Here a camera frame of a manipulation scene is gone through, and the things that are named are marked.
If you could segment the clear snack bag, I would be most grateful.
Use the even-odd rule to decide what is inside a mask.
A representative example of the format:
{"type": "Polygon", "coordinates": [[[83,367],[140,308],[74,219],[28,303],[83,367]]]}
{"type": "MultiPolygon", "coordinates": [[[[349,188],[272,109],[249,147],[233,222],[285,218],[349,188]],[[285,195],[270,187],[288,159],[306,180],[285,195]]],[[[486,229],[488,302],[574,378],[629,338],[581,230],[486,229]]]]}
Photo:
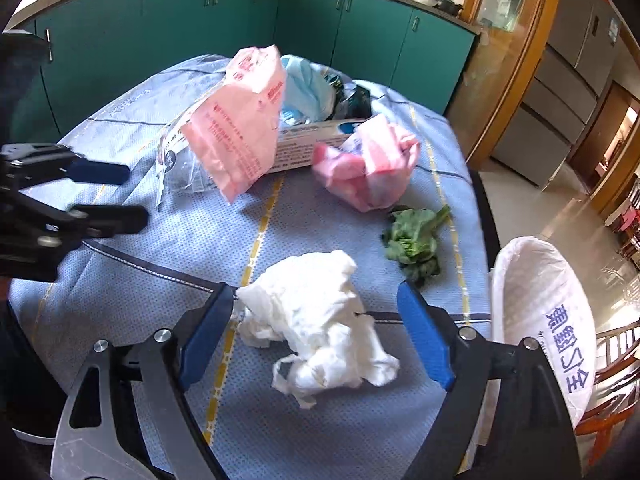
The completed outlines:
{"type": "Polygon", "coordinates": [[[191,118],[193,110],[193,106],[187,108],[160,130],[155,159],[158,179],[157,207],[171,194],[201,193],[217,189],[181,132],[181,128],[191,118]]]}

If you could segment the green vegetable leaf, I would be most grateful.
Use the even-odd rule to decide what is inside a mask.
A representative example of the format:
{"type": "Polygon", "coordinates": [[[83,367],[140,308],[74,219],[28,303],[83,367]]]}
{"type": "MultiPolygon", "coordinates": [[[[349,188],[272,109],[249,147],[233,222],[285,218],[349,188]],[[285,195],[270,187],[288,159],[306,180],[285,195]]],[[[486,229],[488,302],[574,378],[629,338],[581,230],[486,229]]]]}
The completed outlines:
{"type": "Polygon", "coordinates": [[[421,289],[440,273],[437,229],[450,218],[450,207],[394,207],[387,215],[388,226],[381,234],[385,257],[398,263],[406,281],[421,289]]]}

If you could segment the white tissue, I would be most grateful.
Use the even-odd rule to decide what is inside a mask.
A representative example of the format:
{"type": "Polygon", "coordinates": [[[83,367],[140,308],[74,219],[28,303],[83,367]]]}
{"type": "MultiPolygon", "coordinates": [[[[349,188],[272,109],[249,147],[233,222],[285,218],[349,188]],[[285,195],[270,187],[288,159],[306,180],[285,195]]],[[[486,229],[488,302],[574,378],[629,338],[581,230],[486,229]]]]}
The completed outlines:
{"type": "Polygon", "coordinates": [[[342,250],[285,258],[235,292],[238,333],[253,348],[284,341],[291,353],[272,366],[271,387],[310,410],[318,394],[384,387],[400,362],[387,353],[350,281],[355,260],[342,250]]]}

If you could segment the pink plastic package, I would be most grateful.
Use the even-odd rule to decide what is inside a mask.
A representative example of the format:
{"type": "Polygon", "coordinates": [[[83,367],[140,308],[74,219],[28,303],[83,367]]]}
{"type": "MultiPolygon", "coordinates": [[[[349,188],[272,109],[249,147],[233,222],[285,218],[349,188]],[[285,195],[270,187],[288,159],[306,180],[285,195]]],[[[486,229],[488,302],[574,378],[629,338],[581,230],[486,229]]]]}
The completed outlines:
{"type": "Polygon", "coordinates": [[[179,127],[228,203],[274,163],[285,83],[276,46],[241,49],[179,127]]]}

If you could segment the pink wrapper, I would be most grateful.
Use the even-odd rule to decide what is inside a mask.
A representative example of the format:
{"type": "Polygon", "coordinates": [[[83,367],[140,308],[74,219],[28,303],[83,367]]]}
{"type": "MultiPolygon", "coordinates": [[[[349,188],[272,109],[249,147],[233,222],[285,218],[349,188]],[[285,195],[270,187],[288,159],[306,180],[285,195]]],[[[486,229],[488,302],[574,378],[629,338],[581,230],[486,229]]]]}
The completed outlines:
{"type": "Polygon", "coordinates": [[[327,191],[358,211],[368,212],[398,202],[408,188],[420,151],[414,133],[378,114],[358,125],[337,148],[316,144],[311,169],[327,191]]]}

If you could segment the white medicine box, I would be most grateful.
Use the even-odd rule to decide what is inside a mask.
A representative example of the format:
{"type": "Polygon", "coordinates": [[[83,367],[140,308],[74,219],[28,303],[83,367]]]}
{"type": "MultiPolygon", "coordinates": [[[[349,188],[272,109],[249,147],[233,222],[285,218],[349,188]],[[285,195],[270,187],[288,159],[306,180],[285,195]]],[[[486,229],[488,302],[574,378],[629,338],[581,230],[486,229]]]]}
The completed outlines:
{"type": "Polygon", "coordinates": [[[363,119],[312,122],[282,130],[278,136],[274,163],[267,174],[309,167],[318,143],[339,148],[363,123],[363,119]]]}

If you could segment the blue face mask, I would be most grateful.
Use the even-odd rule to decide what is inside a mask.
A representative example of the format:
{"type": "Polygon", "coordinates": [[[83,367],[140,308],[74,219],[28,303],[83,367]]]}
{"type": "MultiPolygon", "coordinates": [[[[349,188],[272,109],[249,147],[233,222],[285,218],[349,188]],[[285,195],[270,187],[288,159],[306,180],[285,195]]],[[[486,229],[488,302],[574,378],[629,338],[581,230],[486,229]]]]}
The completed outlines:
{"type": "Polygon", "coordinates": [[[306,58],[289,54],[282,56],[281,64],[286,78],[280,129],[328,119],[334,110],[335,90],[320,70],[306,58]]]}

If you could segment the dark green foil wrapper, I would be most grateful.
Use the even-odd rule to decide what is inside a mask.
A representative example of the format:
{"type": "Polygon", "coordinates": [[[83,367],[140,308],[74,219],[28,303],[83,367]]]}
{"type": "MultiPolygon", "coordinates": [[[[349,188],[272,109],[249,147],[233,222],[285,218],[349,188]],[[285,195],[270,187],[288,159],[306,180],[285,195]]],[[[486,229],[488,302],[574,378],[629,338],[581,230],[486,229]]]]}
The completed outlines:
{"type": "Polygon", "coordinates": [[[344,82],[338,75],[326,76],[335,93],[330,119],[368,119],[372,116],[370,91],[354,82],[344,82]]]}

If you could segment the white bag lined trash bin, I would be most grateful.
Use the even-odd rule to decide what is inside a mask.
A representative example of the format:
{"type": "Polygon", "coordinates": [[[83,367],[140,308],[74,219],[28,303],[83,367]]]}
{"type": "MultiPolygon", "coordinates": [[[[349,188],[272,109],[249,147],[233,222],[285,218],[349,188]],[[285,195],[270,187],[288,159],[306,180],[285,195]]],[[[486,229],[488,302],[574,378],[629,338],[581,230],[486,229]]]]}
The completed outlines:
{"type": "Polygon", "coordinates": [[[596,378],[596,326],[576,273],[549,242],[510,240],[490,272],[491,337],[538,341],[559,383],[572,424],[587,411],[596,378]]]}

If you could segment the blue checked tablecloth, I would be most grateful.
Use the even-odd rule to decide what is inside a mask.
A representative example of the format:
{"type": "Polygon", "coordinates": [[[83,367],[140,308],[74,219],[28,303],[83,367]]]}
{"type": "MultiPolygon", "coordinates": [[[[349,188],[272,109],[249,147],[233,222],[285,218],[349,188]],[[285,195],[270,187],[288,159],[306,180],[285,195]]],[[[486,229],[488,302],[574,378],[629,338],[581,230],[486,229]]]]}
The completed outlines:
{"type": "Polygon", "coordinates": [[[186,393],[198,429],[232,479],[399,479],[442,406],[396,309],[404,278],[385,257],[382,210],[359,212],[330,194],[308,168],[266,174],[228,202],[215,190],[162,193],[156,153],[165,126],[221,81],[227,60],[203,55],[166,68],[91,114],[65,137],[77,153],[129,167],[122,186],[63,179],[28,195],[75,205],[140,205],[137,235],[87,240],[52,283],[16,281],[10,301],[27,338],[58,384],[69,389],[93,345],[144,341],[204,306],[219,283],[239,287],[279,261],[307,252],[346,252],[352,284],[381,344],[398,359],[388,385],[318,395],[304,410],[271,385],[277,342],[220,344],[186,393]]]}

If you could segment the wooden dining chair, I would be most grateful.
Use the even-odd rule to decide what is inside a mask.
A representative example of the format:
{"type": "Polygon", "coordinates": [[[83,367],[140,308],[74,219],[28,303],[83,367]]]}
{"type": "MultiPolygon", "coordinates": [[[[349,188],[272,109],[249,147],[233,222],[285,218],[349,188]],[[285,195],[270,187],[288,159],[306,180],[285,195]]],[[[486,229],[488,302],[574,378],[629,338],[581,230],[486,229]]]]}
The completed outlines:
{"type": "Polygon", "coordinates": [[[639,321],[597,334],[596,378],[575,429],[582,471],[606,451],[639,406],[639,321]]]}

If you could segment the teal lower cabinets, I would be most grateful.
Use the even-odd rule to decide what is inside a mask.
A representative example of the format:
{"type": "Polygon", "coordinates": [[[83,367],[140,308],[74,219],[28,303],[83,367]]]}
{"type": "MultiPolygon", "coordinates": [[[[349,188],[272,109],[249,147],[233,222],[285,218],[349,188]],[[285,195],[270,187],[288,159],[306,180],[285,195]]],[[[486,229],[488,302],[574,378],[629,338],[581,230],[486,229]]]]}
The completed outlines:
{"type": "Polygon", "coordinates": [[[48,44],[10,127],[44,142],[164,68],[271,45],[443,113],[478,36],[404,0],[36,0],[10,24],[48,44]]]}

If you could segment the silver refrigerator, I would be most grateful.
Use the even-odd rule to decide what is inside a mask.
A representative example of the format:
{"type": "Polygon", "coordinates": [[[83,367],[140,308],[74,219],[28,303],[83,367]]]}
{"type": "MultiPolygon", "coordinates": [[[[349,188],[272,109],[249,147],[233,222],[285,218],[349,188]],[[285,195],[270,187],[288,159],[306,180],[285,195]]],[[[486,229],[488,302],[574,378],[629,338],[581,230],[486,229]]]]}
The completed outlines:
{"type": "Polygon", "coordinates": [[[560,0],[536,73],[491,157],[546,186],[590,121],[622,22],[608,0],[560,0]]]}

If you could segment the black small pot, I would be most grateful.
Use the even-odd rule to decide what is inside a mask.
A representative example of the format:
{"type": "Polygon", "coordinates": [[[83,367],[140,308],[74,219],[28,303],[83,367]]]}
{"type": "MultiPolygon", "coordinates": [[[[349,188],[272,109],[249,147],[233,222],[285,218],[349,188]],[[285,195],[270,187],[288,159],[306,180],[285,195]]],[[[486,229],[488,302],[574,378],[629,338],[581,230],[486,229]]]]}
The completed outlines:
{"type": "Polygon", "coordinates": [[[435,8],[456,18],[463,9],[463,6],[454,0],[436,0],[435,8]]]}

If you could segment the wooden glass sliding door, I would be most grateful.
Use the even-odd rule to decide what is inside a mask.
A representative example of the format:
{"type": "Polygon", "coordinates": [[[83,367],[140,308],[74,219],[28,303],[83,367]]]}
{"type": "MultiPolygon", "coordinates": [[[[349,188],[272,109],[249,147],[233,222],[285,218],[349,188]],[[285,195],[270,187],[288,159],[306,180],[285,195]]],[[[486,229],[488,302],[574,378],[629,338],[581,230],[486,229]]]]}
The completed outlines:
{"type": "Polygon", "coordinates": [[[482,27],[446,116],[468,165],[487,162],[535,75],[560,0],[524,0],[512,32],[482,27]]]}

